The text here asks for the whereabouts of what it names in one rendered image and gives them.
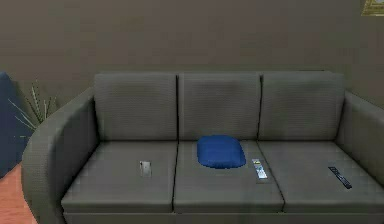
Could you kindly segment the black remote control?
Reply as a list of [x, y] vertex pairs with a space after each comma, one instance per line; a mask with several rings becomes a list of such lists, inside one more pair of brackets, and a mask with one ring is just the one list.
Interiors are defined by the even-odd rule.
[[346, 189], [352, 189], [351, 183], [338, 171], [336, 167], [329, 166], [328, 169], [335, 175], [335, 177], [342, 183]]

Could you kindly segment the grey three-seat sofa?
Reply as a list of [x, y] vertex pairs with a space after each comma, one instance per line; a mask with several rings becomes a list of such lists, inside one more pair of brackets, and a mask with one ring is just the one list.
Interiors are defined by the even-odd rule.
[[[201, 165], [210, 135], [246, 164]], [[33, 133], [21, 180], [37, 224], [384, 224], [384, 108], [330, 71], [101, 73]]]

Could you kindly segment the green spiky house plant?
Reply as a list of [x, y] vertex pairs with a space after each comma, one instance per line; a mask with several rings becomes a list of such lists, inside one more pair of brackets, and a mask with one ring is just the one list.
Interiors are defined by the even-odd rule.
[[55, 112], [54, 108], [57, 106], [57, 97], [49, 96], [47, 99], [41, 99], [38, 80], [31, 83], [30, 95], [31, 98], [28, 98], [25, 94], [22, 94], [37, 123], [34, 123], [27, 112], [17, 106], [11, 99], [8, 99], [8, 102], [16, 108], [21, 115], [21, 117], [15, 115], [15, 118], [31, 131], [35, 131], [39, 125]]

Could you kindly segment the gold framed picture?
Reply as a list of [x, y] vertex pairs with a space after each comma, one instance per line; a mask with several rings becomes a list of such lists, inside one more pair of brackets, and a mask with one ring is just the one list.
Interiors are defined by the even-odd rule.
[[384, 16], [384, 0], [364, 0], [362, 16]]

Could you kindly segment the grey remote control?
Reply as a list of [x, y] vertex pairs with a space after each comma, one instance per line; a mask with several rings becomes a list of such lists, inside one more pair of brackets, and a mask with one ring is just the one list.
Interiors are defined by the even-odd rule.
[[257, 176], [259, 179], [267, 179], [268, 176], [264, 170], [264, 167], [259, 159], [253, 159], [252, 163], [254, 165], [254, 168], [256, 170]]

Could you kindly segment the blue cushion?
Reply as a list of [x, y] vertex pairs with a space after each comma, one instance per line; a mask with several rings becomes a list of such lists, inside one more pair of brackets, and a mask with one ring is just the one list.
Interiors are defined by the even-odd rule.
[[209, 168], [231, 169], [246, 164], [240, 141], [227, 135], [203, 136], [197, 141], [198, 162]]

